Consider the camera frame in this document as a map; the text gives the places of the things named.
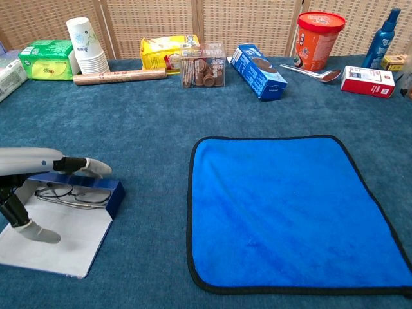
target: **metal spoon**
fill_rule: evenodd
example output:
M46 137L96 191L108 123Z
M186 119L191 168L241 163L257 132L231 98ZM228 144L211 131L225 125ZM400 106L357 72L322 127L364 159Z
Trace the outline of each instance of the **metal spoon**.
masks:
M320 82L331 82L334 79L337 79L341 74L340 70L329 70L324 73L318 74L301 68L296 68L295 66L288 66L287 64L281 64L281 67L313 77Z

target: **wicker partition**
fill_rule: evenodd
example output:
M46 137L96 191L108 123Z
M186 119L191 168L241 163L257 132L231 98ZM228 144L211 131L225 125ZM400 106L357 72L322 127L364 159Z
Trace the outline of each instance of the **wicker partition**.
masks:
M95 9L96 3L98 1L92 0L1 0L2 40L9 48L24 48L38 39L70 39L66 21L84 16L90 19L106 56L110 57L104 38L106 29L104 25L100 27L100 8Z
M140 57L140 41L193 34L191 0L103 0L117 58Z
M284 55L301 0L203 0L205 42L224 42L227 54L253 42L267 56Z
M395 28L395 38L388 54L403 54L412 41L411 0L305 0L305 10L328 11L346 19L345 29L339 34L332 55L366 53L375 32L382 27L392 8L401 8Z

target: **robotic hand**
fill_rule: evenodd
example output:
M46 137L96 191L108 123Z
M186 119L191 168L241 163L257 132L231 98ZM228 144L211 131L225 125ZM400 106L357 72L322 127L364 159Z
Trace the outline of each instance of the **robotic hand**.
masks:
M32 221L14 192L27 178L52 170L67 174L82 171L96 178L111 174L110 166L101 161L66 157L58 150L0 148L0 212L17 232L30 240L58 243L61 237Z

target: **red lid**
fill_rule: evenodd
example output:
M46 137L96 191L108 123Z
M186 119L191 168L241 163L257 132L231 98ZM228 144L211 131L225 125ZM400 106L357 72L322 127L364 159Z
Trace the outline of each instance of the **red lid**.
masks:
M299 15L297 24L307 30L320 33L339 32L345 27L345 18L327 12L305 12Z

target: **green tissue pack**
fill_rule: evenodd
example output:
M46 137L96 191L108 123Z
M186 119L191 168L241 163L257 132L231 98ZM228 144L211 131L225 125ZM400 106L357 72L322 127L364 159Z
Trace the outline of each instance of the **green tissue pack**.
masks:
M29 79L73 80L80 71L69 40L40 40L19 54Z

